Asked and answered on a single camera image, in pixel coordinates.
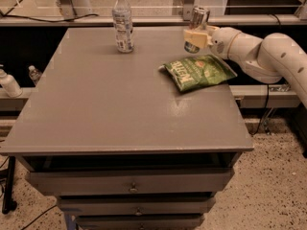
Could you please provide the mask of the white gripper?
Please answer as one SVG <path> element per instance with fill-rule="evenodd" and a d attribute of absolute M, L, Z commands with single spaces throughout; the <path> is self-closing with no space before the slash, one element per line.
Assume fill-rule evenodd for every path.
<path fill-rule="evenodd" d="M 212 25 L 206 25 L 205 29 L 206 31 L 185 30 L 183 32 L 184 40 L 201 49 L 212 44 L 209 49 L 213 55 L 222 59 L 238 59 L 233 44 L 241 31 Z"/>

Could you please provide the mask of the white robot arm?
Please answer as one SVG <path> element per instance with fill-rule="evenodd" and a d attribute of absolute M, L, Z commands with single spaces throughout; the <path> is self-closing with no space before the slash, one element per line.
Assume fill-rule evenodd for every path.
<path fill-rule="evenodd" d="M 307 54 L 289 36 L 273 33 L 265 38 L 231 27 L 206 26 L 184 30 L 186 42 L 237 63 L 242 71 L 263 83 L 284 78 L 307 107 Z"/>

